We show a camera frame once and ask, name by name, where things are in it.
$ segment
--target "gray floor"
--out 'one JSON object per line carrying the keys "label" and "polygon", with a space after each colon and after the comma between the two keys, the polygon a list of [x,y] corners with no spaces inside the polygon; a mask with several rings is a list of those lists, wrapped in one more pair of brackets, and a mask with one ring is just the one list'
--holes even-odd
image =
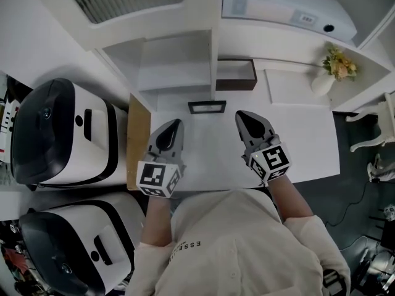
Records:
{"label": "gray floor", "polygon": [[[377,152],[383,160],[395,161],[395,144],[387,144],[384,147],[365,147],[355,152],[349,151],[351,145],[370,140],[380,133],[376,125],[376,117],[369,115],[352,123],[346,123],[344,115],[334,115],[334,118],[341,174],[296,184],[314,213],[324,222],[329,221],[331,224],[336,224],[341,220],[348,203],[358,202],[361,199],[364,186],[368,181],[367,163],[374,160]],[[382,226],[383,223],[370,220],[368,217],[380,216],[382,213],[378,209],[388,204],[395,204],[395,185],[368,183],[361,203],[350,206],[344,221],[338,226],[327,225],[328,232],[340,249],[347,247],[362,235],[380,238],[381,230],[376,228],[376,225]],[[359,263],[365,243],[365,239],[360,239],[342,252],[352,272]],[[367,246],[371,253],[374,253],[376,242],[369,240]]]}

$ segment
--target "desk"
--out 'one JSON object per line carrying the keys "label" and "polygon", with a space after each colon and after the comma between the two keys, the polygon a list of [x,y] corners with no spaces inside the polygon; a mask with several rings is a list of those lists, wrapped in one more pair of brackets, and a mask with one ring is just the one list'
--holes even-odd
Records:
{"label": "desk", "polygon": [[151,132],[175,118],[180,118],[185,126],[181,157],[187,168],[176,191],[211,191],[260,184],[258,176],[241,159],[245,146],[235,123],[237,110],[258,113],[271,122],[293,161],[288,172],[292,182],[340,174],[338,141],[329,107],[272,105],[265,73],[257,72],[257,77],[253,91],[216,92],[216,100],[227,101],[225,113],[191,115],[187,104],[177,112],[152,113]]}

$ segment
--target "vase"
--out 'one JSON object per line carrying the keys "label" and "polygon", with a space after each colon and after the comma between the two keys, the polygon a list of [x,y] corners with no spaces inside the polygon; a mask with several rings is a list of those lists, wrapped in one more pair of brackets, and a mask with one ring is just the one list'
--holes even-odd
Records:
{"label": "vase", "polygon": [[313,80],[311,84],[311,90],[316,96],[324,96],[332,88],[333,82],[335,82],[335,80],[335,76],[325,73]]}

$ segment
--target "black button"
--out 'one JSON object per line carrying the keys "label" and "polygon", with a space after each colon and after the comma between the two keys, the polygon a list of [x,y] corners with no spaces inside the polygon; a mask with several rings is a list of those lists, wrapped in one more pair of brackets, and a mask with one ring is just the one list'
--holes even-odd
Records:
{"label": "black button", "polygon": [[335,29],[335,27],[331,24],[327,24],[323,27],[323,30],[327,33],[332,32]]}
{"label": "black button", "polygon": [[99,261],[100,256],[99,256],[99,254],[96,251],[92,251],[91,252],[91,258],[92,258],[93,261],[97,262],[97,261]]}
{"label": "black button", "polygon": [[84,121],[82,120],[82,117],[81,117],[81,116],[77,115],[77,116],[75,117],[75,123],[77,124],[77,126],[81,127],[82,124],[84,124]]}

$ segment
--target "brown wooden panel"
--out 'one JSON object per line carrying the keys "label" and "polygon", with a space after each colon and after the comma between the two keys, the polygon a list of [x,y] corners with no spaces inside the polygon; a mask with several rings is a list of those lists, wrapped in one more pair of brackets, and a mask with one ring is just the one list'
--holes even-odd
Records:
{"label": "brown wooden panel", "polygon": [[151,134],[151,113],[134,96],[130,96],[127,141],[127,187],[137,190],[137,164],[143,159]]}

